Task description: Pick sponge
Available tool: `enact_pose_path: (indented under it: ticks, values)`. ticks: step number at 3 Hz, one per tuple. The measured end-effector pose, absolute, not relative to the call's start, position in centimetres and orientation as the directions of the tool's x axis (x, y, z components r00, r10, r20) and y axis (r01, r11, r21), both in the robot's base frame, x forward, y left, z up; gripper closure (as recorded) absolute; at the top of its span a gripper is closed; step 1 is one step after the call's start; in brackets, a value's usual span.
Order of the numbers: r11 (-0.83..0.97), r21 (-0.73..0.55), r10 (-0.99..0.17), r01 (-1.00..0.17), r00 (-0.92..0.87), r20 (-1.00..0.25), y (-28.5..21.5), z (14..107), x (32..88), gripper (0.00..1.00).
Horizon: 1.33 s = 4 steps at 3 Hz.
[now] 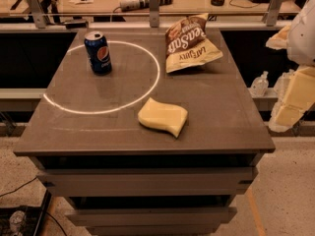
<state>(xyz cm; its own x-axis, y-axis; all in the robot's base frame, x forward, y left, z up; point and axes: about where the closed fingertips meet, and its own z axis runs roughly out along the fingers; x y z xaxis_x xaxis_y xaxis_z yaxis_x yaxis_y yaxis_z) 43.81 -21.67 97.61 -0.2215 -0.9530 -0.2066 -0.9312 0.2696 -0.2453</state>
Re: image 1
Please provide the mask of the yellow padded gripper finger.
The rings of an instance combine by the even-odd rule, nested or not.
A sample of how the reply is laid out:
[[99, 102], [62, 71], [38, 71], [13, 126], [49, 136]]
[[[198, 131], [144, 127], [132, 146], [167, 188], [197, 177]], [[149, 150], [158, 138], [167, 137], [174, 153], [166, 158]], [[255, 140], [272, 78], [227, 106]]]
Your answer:
[[274, 105], [269, 128], [286, 132], [292, 128], [315, 103], [315, 68], [300, 65], [288, 77], [284, 94]]
[[287, 49], [289, 30], [290, 26], [285, 26], [280, 29], [278, 33], [274, 34], [267, 40], [266, 46], [275, 50]]

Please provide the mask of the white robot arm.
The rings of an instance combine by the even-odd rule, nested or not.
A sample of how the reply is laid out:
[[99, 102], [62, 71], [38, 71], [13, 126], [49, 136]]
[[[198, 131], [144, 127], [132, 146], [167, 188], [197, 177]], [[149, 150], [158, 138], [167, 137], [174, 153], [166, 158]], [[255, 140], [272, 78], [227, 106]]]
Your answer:
[[269, 128], [286, 132], [315, 103], [315, 0], [308, 0], [290, 25], [266, 42], [272, 49], [285, 49], [298, 68], [289, 76], [283, 95], [272, 110]]

